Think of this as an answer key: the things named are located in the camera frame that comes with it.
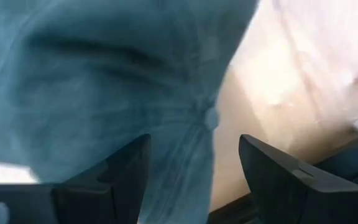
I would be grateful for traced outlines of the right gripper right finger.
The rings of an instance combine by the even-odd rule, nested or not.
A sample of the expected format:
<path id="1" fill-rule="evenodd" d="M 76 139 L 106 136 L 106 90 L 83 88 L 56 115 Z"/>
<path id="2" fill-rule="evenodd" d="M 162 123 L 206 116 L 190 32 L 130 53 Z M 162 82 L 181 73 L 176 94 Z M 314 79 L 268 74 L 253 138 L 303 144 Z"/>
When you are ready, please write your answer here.
<path id="1" fill-rule="evenodd" d="M 358 224 L 358 184 L 305 163 L 248 134 L 242 169 L 262 223 Z"/>

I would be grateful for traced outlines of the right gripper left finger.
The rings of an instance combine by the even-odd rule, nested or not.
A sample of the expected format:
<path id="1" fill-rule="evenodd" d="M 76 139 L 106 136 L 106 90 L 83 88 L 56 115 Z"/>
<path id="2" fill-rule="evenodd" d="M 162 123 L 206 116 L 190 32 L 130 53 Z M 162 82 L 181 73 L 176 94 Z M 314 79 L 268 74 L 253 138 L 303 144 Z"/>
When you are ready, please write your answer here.
<path id="1" fill-rule="evenodd" d="M 136 223 L 149 152 L 144 134 L 65 182 L 0 184 L 0 224 Z"/>

